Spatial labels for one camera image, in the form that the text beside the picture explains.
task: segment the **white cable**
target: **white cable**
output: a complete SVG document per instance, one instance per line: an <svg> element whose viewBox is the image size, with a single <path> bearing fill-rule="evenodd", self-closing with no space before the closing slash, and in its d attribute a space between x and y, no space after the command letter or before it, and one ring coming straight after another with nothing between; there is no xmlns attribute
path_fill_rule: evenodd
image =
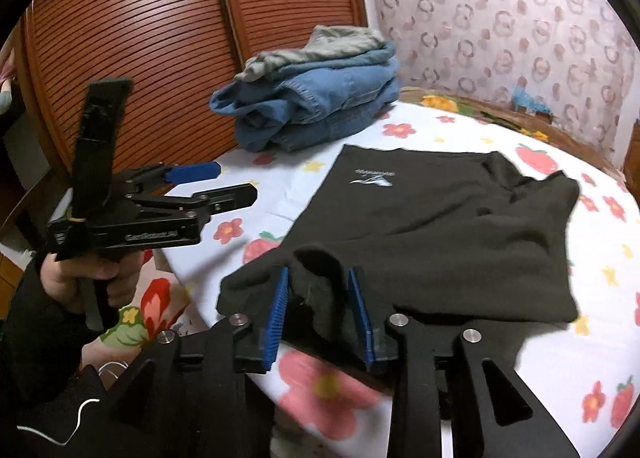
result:
<svg viewBox="0 0 640 458"><path fill-rule="evenodd" d="M110 364L117 364L119 367L121 367L123 370L126 370L129 366L125 363L125 362L120 362L120 361L110 361L110 362L106 362L105 364L100 366L100 369L98 370L98 376L100 374L102 374L102 372L104 371L104 369L110 365Z"/></svg>
<svg viewBox="0 0 640 458"><path fill-rule="evenodd" d="M80 408L78 409L78 422L76 423L76 428L74 429L73 433L71 433L71 436L66 439L65 443L59 442L57 440L53 440L53 438L51 438L50 436L47 436L46 434L38 431L37 429L34 429L33 427L26 427L24 425L18 425L18 429L21 430L21 431L27 431L27 432L30 432L30 433L37 434L39 437L42 437L45 440L47 440L47 441L49 441L49 442L51 442L51 443L53 443L55 445L59 445L60 447L64 447L74 437L74 435L76 434L76 431L78 431L78 428L80 427L80 414L82 412L82 409L84 408L84 406L86 406L87 404L89 404L91 402L100 402L100 399L99 398L88 398L82 404L80 404Z"/></svg>

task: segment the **folded clothes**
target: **folded clothes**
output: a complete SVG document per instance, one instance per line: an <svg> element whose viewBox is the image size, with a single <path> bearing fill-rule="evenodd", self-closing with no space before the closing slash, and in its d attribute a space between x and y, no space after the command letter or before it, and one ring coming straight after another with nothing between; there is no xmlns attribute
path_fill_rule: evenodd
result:
<svg viewBox="0 0 640 458"><path fill-rule="evenodd" d="M261 52L245 63L244 71L235 80L253 82L289 64L354 57L377 50L385 43L382 33L372 28L318 25L304 48Z"/></svg>
<svg viewBox="0 0 640 458"><path fill-rule="evenodd" d="M341 68L350 68L355 66L372 66L374 64L382 64L396 54L396 47L389 41L377 50L356 55L354 57L345 57L343 59L318 60L316 62L304 62L303 64L288 64L271 73L267 73L264 78L272 82L278 82L289 78L290 76L300 75L300 73L310 72L319 68L330 68L339 70Z"/></svg>
<svg viewBox="0 0 640 458"><path fill-rule="evenodd" d="M338 110L328 117L312 123L285 125L267 141L257 138L255 128L239 119L236 123L236 140L247 151L261 151L267 143L279 145L286 152L298 151L359 133L376 121L376 115L385 105L395 102L400 95L400 83L390 80L371 101Z"/></svg>
<svg viewBox="0 0 640 458"><path fill-rule="evenodd" d="M370 125L372 117L399 96L397 69L398 60L392 57L373 66L320 68L282 82L233 82L211 96L209 107L219 115L238 117L236 141L242 148L256 152L274 142L293 151ZM331 117L337 111L341 113ZM308 131L292 127L324 120Z"/></svg>

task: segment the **silver bolt head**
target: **silver bolt head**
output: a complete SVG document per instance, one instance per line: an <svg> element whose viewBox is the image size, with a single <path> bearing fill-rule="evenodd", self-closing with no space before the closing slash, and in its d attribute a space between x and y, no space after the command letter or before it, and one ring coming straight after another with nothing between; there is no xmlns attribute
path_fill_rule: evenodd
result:
<svg viewBox="0 0 640 458"><path fill-rule="evenodd" d="M231 323L231 326L244 326L249 322L249 317L243 313L234 313L229 316L229 322Z"/></svg>
<svg viewBox="0 0 640 458"><path fill-rule="evenodd" d="M480 333L478 330L470 328L462 332L462 337L466 342L475 344L479 343L482 340L482 333Z"/></svg>
<svg viewBox="0 0 640 458"><path fill-rule="evenodd" d="M409 324L409 317L403 313L394 313L389 316L389 322L393 324L393 326L401 328L402 326L407 326L407 324Z"/></svg>
<svg viewBox="0 0 640 458"><path fill-rule="evenodd" d="M158 333L158 342L160 344L168 344L175 339L175 332L173 330L162 330Z"/></svg>

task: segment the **human hand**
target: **human hand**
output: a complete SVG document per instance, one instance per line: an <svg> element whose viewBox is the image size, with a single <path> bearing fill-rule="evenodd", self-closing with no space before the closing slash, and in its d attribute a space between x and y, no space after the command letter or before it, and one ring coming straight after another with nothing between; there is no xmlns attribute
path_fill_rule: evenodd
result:
<svg viewBox="0 0 640 458"><path fill-rule="evenodd" d="M119 263L113 263L95 253L88 253L66 261L56 261L55 254L50 253L40 268L40 282L45 293L65 310L82 314L84 303L77 278L113 279L107 285L109 306L121 308L133 300L143 258L143 252L133 252Z"/></svg>

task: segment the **strawberry print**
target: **strawberry print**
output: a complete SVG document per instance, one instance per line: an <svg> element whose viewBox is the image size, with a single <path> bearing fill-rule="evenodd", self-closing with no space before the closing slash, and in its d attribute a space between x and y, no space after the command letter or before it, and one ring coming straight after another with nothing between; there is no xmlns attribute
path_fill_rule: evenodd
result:
<svg viewBox="0 0 640 458"><path fill-rule="evenodd" d="M415 134L415 129L408 123L387 123L384 126L384 136L395 136L396 138L407 138L410 134Z"/></svg>
<svg viewBox="0 0 640 458"><path fill-rule="evenodd" d="M244 234L244 230L240 225L242 225L242 219L240 218L235 218L231 221L223 221L218 225L218 229L213 235L213 239L217 239L222 245L226 245L234 237L240 237Z"/></svg>
<svg viewBox="0 0 640 458"><path fill-rule="evenodd" d="M273 153L263 153L260 156L254 158L252 162L254 165L269 165L276 159L276 156Z"/></svg>
<svg viewBox="0 0 640 458"><path fill-rule="evenodd" d="M636 326L640 327L640 293L636 292Z"/></svg>
<svg viewBox="0 0 640 458"><path fill-rule="evenodd" d="M525 164L534 168L539 173L549 176L549 174L558 170L558 164L546 151L534 151L526 145L520 144L520 146L516 148L516 154Z"/></svg>
<svg viewBox="0 0 640 458"><path fill-rule="evenodd" d="M626 212L622 208L622 206L616 201L616 199L613 197L606 197L606 196L603 196L602 199L609 206L609 210L611 210L611 214L613 214L617 219L622 219L622 221L626 223L626 218L625 218Z"/></svg>
<svg viewBox="0 0 640 458"><path fill-rule="evenodd" d="M167 313L169 303L171 302L171 283L169 280L160 277L154 279L149 288L145 290L142 300L140 300L140 310L145 321L145 327L148 332L148 339L151 341L162 330L170 328L182 315L184 309L187 308L186 303L180 310L174 312L173 315Z"/></svg>
<svg viewBox="0 0 640 458"><path fill-rule="evenodd" d="M145 250L145 256L142 260L142 264L148 263L149 261L151 261L151 258L154 256L154 251L153 250Z"/></svg>
<svg viewBox="0 0 640 458"><path fill-rule="evenodd" d="M611 409L611 427L620 429L625 421L626 415L631 409L631 403L634 399L634 377L629 377L626 384L618 384L618 394L613 401Z"/></svg>
<svg viewBox="0 0 640 458"><path fill-rule="evenodd" d="M607 397L602 392L602 384L600 381L597 381L593 384L591 393L582 399L582 423L596 422L600 409L604 406L606 400Z"/></svg>
<svg viewBox="0 0 640 458"><path fill-rule="evenodd" d="M249 261L253 261L257 257L260 257L265 252L272 250L280 245L283 237L274 237L271 232L261 232L258 239L254 239L251 243L244 247L244 253L242 254L242 263L247 264Z"/></svg>
<svg viewBox="0 0 640 458"><path fill-rule="evenodd" d="M591 176L589 176L588 174L582 173L582 179L588 184L593 185L594 187L597 187L596 182L593 181L593 178L591 178Z"/></svg>
<svg viewBox="0 0 640 458"><path fill-rule="evenodd" d="M597 208L595 202L591 198L587 198L587 196L580 196L580 202L587 207L587 210L590 213L599 213L600 210Z"/></svg>

